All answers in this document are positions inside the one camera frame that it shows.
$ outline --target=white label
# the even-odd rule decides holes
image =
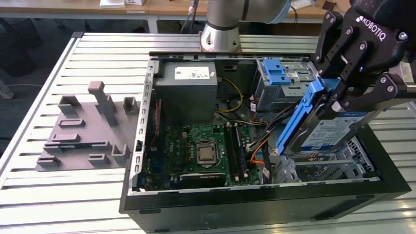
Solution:
[[[177,67],[174,79],[209,79],[207,67]]]
[[[293,77],[293,78],[298,78],[297,73],[287,73],[286,76]]]
[[[249,109],[251,112],[255,112],[255,104],[254,103],[249,103]]]
[[[349,126],[365,117],[365,112],[342,113],[334,119],[321,120],[305,142],[302,150],[321,150],[335,145],[349,132]]]
[[[269,178],[270,172],[267,171],[265,167],[262,167],[262,174],[265,175],[266,178]]]
[[[362,16],[355,18],[355,22],[361,22],[367,27],[367,29],[371,31],[371,33],[375,35],[378,40],[382,42],[382,40],[386,37],[386,34],[385,34],[385,32],[382,32],[382,29],[378,28],[378,25],[374,24],[370,20],[365,19]]]
[[[126,11],[126,13],[143,14],[143,11]]]

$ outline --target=motherboard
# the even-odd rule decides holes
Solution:
[[[259,184],[245,154],[246,125],[167,126],[163,136],[162,154],[149,158],[149,190]]]

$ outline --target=blue drive bay latch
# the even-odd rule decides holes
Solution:
[[[269,77],[271,85],[290,85],[291,80],[286,77],[285,67],[281,65],[278,59],[262,60],[262,68]]]

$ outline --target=yellow wire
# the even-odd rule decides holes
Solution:
[[[229,110],[217,110],[217,111],[214,111],[215,113],[231,112],[231,111],[237,110],[241,107],[241,105],[242,105],[242,94],[241,94],[241,91],[238,90],[237,86],[227,79],[222,78],[222,80],[225,80],[234,87],[235,91],[238,92],[238,94],[239,94],[239,103],[238,103],[238,105],[234,108],[231,108]]]

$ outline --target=hard drive label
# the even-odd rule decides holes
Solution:
[[[323,150],[337,144],[349,132],[349,126],[365,117],[365,112],[341,113],[334,119],[321,120],[305,142],[302,150]]]

